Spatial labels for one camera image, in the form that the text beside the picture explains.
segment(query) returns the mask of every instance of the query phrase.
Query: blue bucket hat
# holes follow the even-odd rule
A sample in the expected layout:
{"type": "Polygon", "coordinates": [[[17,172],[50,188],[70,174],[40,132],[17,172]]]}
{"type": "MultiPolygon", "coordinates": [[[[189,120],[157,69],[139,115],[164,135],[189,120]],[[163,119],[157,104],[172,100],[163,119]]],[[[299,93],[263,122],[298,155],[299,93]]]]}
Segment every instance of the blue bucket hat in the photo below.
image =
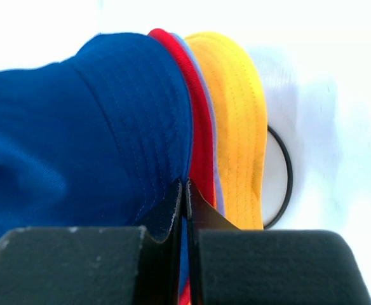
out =
{"type": "Polygon", "coordinates": [[[0,72],[0,237],[20,226],[131,225],[189,173],[192,112],[174,59],[140,34],[0,72]]]}

